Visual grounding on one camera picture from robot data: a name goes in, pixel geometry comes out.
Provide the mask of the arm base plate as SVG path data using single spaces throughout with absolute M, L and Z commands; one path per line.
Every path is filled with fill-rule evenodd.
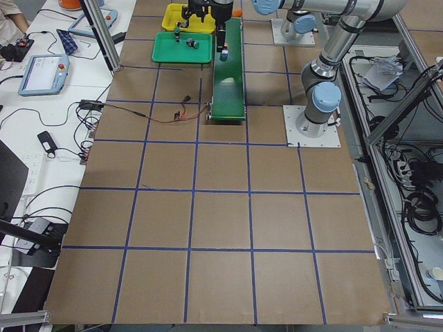
M 332 114 L 328 122 L 314 124 L 306 119 L 303 105 L 284 105 L 282 109 L 288 147 L 341 147 L 336 121 Z
M 300 33 L 294 24 L 286 19 L 272 19 L 273 43 L 278 46 L 314 47 L 316 42 L 313 31 Z

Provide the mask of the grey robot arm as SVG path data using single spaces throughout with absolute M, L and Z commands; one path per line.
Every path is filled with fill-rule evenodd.
M 204 22 L 205 16 L 211 14 L 216 27 L 216 52 L 222 53 L 226 39 L 226 22 L 232 17 L 233 1 L 231 0 L 188 0 L 188 4 L 181 9 L 181 17 L 184 22 L 179 24 L 181 28 L 189 27 L 191 16 L 196 15 Z
M 302 84 L 308 99 L 304 118 L 309 124 L 323 125 L 340 104 L 323 111 L 313 101 L 314 91 L 323 82 L 333 82 L 344 55 L 349 51 L 365 24 L 394 17 L 407 4 L 406 1 L 253 1 L 255 11 L 270 15 L 278 9 L 291 11 L 324 12 L 339 15 L 340 19 L 320 55 L 302 71 Z

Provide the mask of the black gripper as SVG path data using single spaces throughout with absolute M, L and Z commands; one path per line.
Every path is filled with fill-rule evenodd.
M 209 14 L 210 0 L 188 0 L 188 4 L 181 8 L 181 17 L 184 22 L 181 26 L 189 26 L 191 16 L 195 15 L 204 22 L 206 15 Z M 216 25 L 216 51 L 221 53 L 225 49 L 226 24 Z

